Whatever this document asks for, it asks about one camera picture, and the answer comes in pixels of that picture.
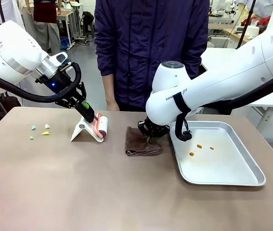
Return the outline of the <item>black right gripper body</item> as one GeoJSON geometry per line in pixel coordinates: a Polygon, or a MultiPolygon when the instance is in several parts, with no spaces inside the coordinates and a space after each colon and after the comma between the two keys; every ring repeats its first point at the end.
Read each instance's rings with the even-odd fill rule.
{"type": "Polygon", "coordinates": [[[146,118],[146,128],[150,134],[167,134],[170,132],[170,127],[168,125],[157,125],[148,117],[146,118]]]}

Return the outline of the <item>person's right hand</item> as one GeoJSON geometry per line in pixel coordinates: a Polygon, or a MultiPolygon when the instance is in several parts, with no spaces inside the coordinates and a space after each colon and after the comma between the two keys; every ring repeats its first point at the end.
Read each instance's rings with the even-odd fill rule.
{"type": "Polygon", "coordinates": [[[115,99],[106,101],[108,111],[120,111],[120,108],[115,99]]]}

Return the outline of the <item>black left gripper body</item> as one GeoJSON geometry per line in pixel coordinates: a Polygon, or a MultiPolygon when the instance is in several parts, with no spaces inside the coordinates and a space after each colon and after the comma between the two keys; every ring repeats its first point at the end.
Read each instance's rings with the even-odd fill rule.
{"type": "Polygon", "coordinates": [[[45,75],[35,80],[36,83],[44,84],[52,92],[59,94],[64,92],[63,97],[78,97],[79,93],[76,88],[79,85],[79,70],[75,70],[75,79],[76,86],[68,90],[69,87],[73,84],[71,77],[66,73],[66,71],[57,71],[53,77],[47,78],[45,75]]]}

